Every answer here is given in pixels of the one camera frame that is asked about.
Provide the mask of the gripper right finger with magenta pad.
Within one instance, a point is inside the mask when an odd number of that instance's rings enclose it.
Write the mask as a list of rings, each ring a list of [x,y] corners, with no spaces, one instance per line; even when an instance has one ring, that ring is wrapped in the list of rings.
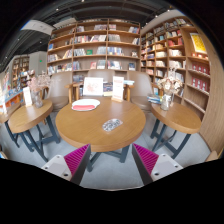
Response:
[[[182,169],[182,166],[167,154],[158,155],[135,143],[132,144],[132,155],[144,185]]]

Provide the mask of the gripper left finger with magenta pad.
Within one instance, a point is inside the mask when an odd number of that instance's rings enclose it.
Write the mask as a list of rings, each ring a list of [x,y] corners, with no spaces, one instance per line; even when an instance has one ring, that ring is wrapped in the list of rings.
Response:
[[[91,154],[91,146],[84,145],[69,154],[56,155],[42,169],[79,185]]]

